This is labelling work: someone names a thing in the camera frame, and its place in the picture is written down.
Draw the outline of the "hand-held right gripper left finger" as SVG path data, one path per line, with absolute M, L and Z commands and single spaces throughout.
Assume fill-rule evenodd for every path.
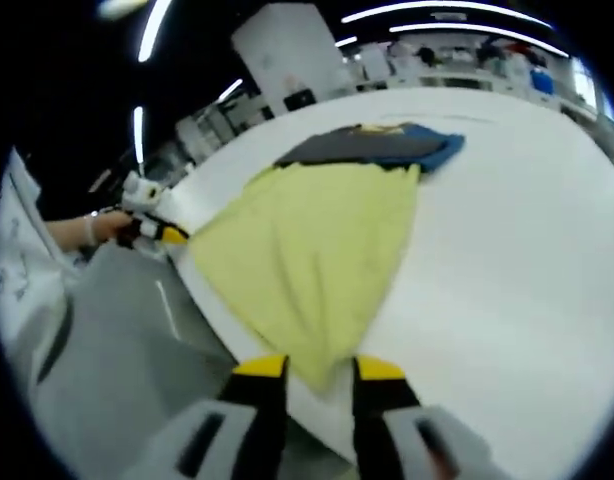
M 177 415 L 126 479 L 275 479 L 286 444 L 289 357 L 235 367 L 219 395 Z

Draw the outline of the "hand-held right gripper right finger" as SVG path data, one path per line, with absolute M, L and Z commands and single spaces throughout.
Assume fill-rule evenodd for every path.
M 508 479 L 488 443 L 439 406 L 421 403 L 404 371 L 353 358 L 353 447 L 361 479 Z

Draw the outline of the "person's left hand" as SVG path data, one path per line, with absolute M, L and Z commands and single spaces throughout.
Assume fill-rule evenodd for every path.
M 119 232 L 132 223 L 132 217 L 123 211 L 109 211 L 98 214 L 92 222 L 93 234 L 101 244 L 118 236 Z

